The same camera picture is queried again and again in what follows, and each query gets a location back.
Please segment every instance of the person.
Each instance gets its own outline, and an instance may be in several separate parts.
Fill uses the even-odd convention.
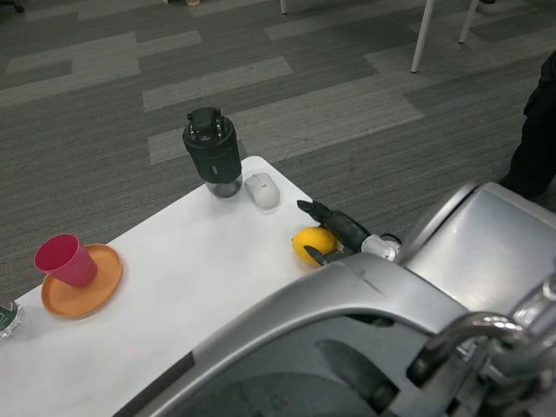
[[[539,86],[523,111],[521,145],[500,185],[533,198],[543,194],[556,176],[556,51],[540,70]]]

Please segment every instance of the white chair leg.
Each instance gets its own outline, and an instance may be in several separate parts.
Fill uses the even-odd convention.
[[[463,28],[461,28],[460,33],[460,43],[464,43],[467,40],[467,35],[469,35],[469,29],[471,29],[471,22],[475,16],[475,11],[477,10],[477,5],[479,0],[471,0],[469,4],[469,10],[467,11],[466,21],[463,23]]]
[[[420,56],[423,55],[425,41],[427,40],[428,25],[431,23],[431,15],[433,14],[434,0],[427,0],[423,20],[420,23],[419,37],[417,38],[417,47],[415,48],[414,62],[411,65],[411,72],[415,73],[419,69]]]

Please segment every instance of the yellow lemon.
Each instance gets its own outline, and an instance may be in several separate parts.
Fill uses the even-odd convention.
[[[294,247],[295,253],[306,263],[315,266],[318,266],[319,263],[307,253],[304,246],[312,246],[325,255],[335,250],[336,244],[337,242],[334,235],[325,228],[305,228],[292,239],[292,246]]]

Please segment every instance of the orange plate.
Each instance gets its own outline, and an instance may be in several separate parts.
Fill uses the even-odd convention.
[[[77,318],[93,313],[114,294],[122,279],[122,261],[106,245],[85,245],[97,266],[96,276],[83,288],[71,287],[46,275],[43,282],[43,305],[52,314]]]

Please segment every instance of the pink plastic cup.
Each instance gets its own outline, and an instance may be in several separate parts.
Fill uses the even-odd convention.
[[[35,254],[35,267],[72,287],[84,287],[95,278],[96,264],[77,236],[58,235]]]

